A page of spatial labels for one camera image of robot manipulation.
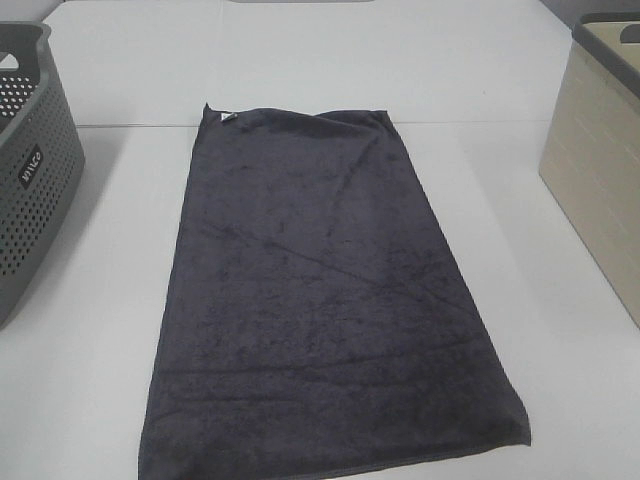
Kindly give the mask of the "white towel care label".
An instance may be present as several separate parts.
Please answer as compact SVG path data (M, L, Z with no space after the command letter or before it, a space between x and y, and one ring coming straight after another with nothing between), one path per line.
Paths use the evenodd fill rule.
M228 122L228 121L232 121L236 117L237 117L237 113L236 112L224 111L224 112L221 113L221 122L225 123L225 122Z

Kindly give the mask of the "dark grey towel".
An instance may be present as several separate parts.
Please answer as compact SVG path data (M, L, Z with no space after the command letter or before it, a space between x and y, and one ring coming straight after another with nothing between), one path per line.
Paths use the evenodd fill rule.
M384 111L203 110L142 479L319 479L531 427Z

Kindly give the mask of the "beige plastic bin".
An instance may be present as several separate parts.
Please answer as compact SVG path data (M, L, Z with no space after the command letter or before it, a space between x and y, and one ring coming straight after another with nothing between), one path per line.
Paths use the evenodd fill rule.
M539 175L633 320L639 318L639 14L582 16Z

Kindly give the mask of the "grey perforated plastic basket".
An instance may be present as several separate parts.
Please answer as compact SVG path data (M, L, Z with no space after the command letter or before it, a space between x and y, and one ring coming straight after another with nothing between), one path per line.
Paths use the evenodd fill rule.
M75 197L85 154L49 45L51 29L6 21L1 51L1 321L46 257Z

